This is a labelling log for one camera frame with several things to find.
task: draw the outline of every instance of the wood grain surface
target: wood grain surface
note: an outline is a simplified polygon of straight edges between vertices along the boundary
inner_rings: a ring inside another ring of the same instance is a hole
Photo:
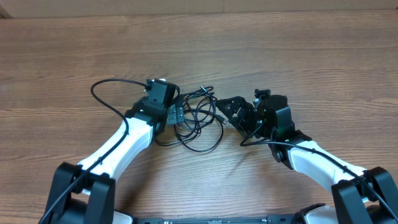
[[[322,148],[398,180],[398,11],[267,12],[0,20],[0,223],[35,223],[63,162],[96,151],[121,124],[90,95],[104,78],[166,78],[218,98],[287,95],[297,127]],[[96,90],[124,111],[142,88]],[[191,145],[205,147],[217,124]],[[161,139],[173,140],[167,132]],[[222,143],[198,154],[152,145],[117,184],[138,217],[260,216],[333,205],[325,189],[272,158]]]
[[[12,18],[395,9],[398,0],[0,0]]]

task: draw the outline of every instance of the black bracket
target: black bracket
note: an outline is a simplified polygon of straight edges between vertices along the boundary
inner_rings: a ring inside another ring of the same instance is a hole
[[[57,168],[47,200],[46,212],[81,172],[81,166],[74,166],[66,162]],[[68,194],[57,204],[52,215],[44,220],[43,223],[112,223],[115,180],[109,178],[106,174],[90,174],[73,192],[79,194],[83,189],[91,190],[88,203],[73,199],[71,194]]]
[[[179,87],[162,80],[147,80],[146,92],[124,114],[127,118],[137,118],[154,127],[154,136],[163,133],[166,124],[184,122],[184,112],[181,95],[173,99]]]
[[[307,208],[303,208],[300,211],[296,212],[294,216],[294,220],[292,221],[292,224],[305,224],[305,215],[308,212],[311,212],[312,210],[325,206],[326,204],[324,203],[316,203],[315,205],[308,206]]]
[[[398,215],[398,190],[390,173],[381,167],[376,167],[365,171],[361,178],[371,184],[394,214]],[[383,206],[365,207],[363,197],[373,202],[377,199],[356,179],[341,180],[331,186],[331,192],[335,201],[337,219],[341,224],[395,223]]]
[[[241,96],[216,102],[217,108],[229,119],[229,123],[238,130],[244,139],[248,138],[259,126],[262,126],[262,129],[258,130],[254,137],[272,138],[273,141],[291,144],[311,140],[300,130],[295,130],[286,96],[271,95],[270,90],[257,89],[254,91],[254,96],[253,104],[248,103]],[[274,145],[269,145],[269,147],[277,162],[283,162],[289,169],[292,169],[287,156],[290,147]]]

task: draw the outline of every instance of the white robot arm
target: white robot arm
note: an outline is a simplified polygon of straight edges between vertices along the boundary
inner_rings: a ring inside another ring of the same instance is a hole
[[[91,173],[97,175],[108,174],[110,178],[118,181],[131,161],[152,142],[153,126],[137,118],[127,118],[127,121],[129,123],[129,134],[102,163],[90,171]],[[125,131],[126,125],[122,123],[116,133],[100,149],[80,161],[78,165],[82,165],[82,169],[86,170],[98,158],[103,156],[121,138]],[[90,195],[90,191],[86,189],[83,193]]]
[[[303,141],[297,145],[325,153],[334,158],[334,160],[338,161],[340,164],[352,170],[357,175],[362,175],[363,171],[365,170],[363,167],[354,166],[335,157],[319,147],[315,141]],[[309,176],[316,183],[329,191],[330,194],[332,194],[332,185],[337,184],[341,180],[351,180],[354,178],[352,175],[344,172],[334,163],[318,154],[303,151],[295,147],[290,149],[287,153],[289,155],[289,161],[293,170]],[[363,197],[363,202],[367,201],[368,198]],[[327,205],[309,211],[305,214],[304,219],[307,224],[338,224],[335,208],[331,208]]]

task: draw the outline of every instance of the wire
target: wire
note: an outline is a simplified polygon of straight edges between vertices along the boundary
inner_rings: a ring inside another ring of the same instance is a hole
[[[248,137],[243,139],[243,141],[239,145],[240,146],[253,146],[253,145],[260,144],[261,142],[264,142],[266,139],[262,139],[262,140],[259,140],[259,141],[250,142],[250,143],[246,143],[245,144],[245,142],[247,140],[249,140],[250,138],[252,138],[264,125],[265,125],[265,122],[261,123],[261,125],[258,126],[258,128],[256,128]]]
[[[194,152],[208,152],[212,149],[214,149],[215,147],[217,147],[217,145],[221,142],[223,135],[224,135],[224,126],[223,126],[223,121],[224,118],[222,118],[221,116],[219,116],[218,114],[216,114],[216,101],[217,98],[214,97],[214,93],[210,93],[211,90],[213,90],[214,88],[212,86],[208,86],[208,87],[202,87],[199,90],[195,90],[195,91],[191,91],[190,93],[185,93],[182,94],[180,97],[182,97],[182,101],[183,101],[183,112],[184,114],[186,113],[190,113],[193,117],[193,119],[188,119],[185,118],[184,120],[184,124],[175,124],[174,125],[174,131],[175,131],[175,136],[177,138],[177,142],[172,142],[172,143],[166,143],[166,142],[160,142],[158,140],[155,139],[155,142],[160,145],[160,146],[175,146],[178,144],[182,144],[184,145],[186,148],[188,148],[191,151]],[[198,104],[197,107],[195,109],[193,109],[190,104],[189,101],[195,98],[199,98],[199,97],[204,97]],[[208,109],[207,110],[203,110],[202,108],[205,107],[206,105],[208,105]],[[205,114],[204,118],[199,119],[198,115],[199,114]],[[217,122],[219,122],[220,126],[221,126],[221,134],[220,137],[218,138],[217,142],[212,145],[211,147],[207,148],[207,149],[194,149],[190,146],[187,145],[188,142],[196,139],[200,134],[201,134],[201,130],[208,126],[209,124],[213,123],[214,120],[217,120]],[[187,130],[189,131],[188,134],[182,134],[180,131],[178,131],[177,127],[179,129],[183,129],[183,130]]]
[[[390,206],[388,206],[387,202],[373,189],[373,187],[371,187],[368,183],[366,183],[362,178],[360,178],[360,176],[356,173],[354,173],[352,170],[350,170],[349,168],[347,168],[346,166],[343,166],[342,164],[340,164],[339,162],[337,162],[334,158],[330,157],[328,154],[325,154],[323,152],[317,151],[315,149],[309,149],[307,147],[303,147],[303,146],[298,146],[295,144],[289,144],[286,142],[275,142],[272,140],[270,141],[264,141],[260,140],[257,142],[252,142],[252,143],[256,143],[256,144],[268,144],[268,145],[282,145],[282,146],[289,146],[289,147],[295,147],[297,149],[301,149],[307,152],[311,152],[311,153],[315,153],[318,154],[322,157],[324,157],[325,159],[329,160],[330,162],[332,162],[334,165],[338,166],[340,169],[342,169],[343,171],[349,173],[350,175],[352,175],[356,180],[358,180],[364,187],[366,187],[373,195],[375,195],[377,197],[377,199],[379,200],[379,202],[384,206],[384,208],[388,211],[388,213],[393,217],[393,219],[398,223],[398,217],[395,215],[395,213],[392,211],[392,209],[390,208]]]
[[[117,109],[113,108],[111,105],[105,103],[103,100],[101,100],[97,95],[95,95],[94,93],[94,87],[96,87],[97,85],[104,83],[104,82],[127,82],[127,83],[134,83],[134,84],[138,84],[138,85],[142,85],[145,86],[145,84],[140,83],[140,82],[136,82],[136,81],[132,81],[132,80],[124,80],[124,79],[119,79],[119,78],[110,78],[110,79],[105,79],[105,80],[101,80],[98,81],[96,83],[94,83],[91,86],[91,94],[94,96],[94,98],[96,100],[98,100],[100,103],[102,103],[104,106],[106,106],[107,108],[111,109],[113,112],[115,112],[117,115],[119,115],[123,121],[124,124],[126,125],[126,131],[123,133],[122,137],[119,139],[119,141],[117,143],[115,143],[115,145],[113,145],[108,151],[106,151],[101,157],[98,158],[98,160],[93,163],[91,166],[89,166],[89,168],[87,168],[81,175],[79,175],[66,189],[64,192],[62,192],[62,194],[54,201],[54,203],[51,205],[51,207],[47,210],[47,212],[43,215],[43,217],[40,219],[39,224],[43,224],[44,220],[46,220],[51,214],[52,211],[54,210],[55,206],[57,206],[57,204],[64,198],[66,197],[68,194],[70,194],[72,192],[72,190],[82,181],[84,180],[84,178],[90,173],[90,171],[92,169],[94,169],[94,167],[96,167],[98,164],[100,164],[108,155],[110,155],[114,149],[116,149],[124,140],[124,138],[126,138],[126,136],[129,134],[129,123],[127,121],[127,119],[124,117],[124,115],[122,113],[120,113]]]

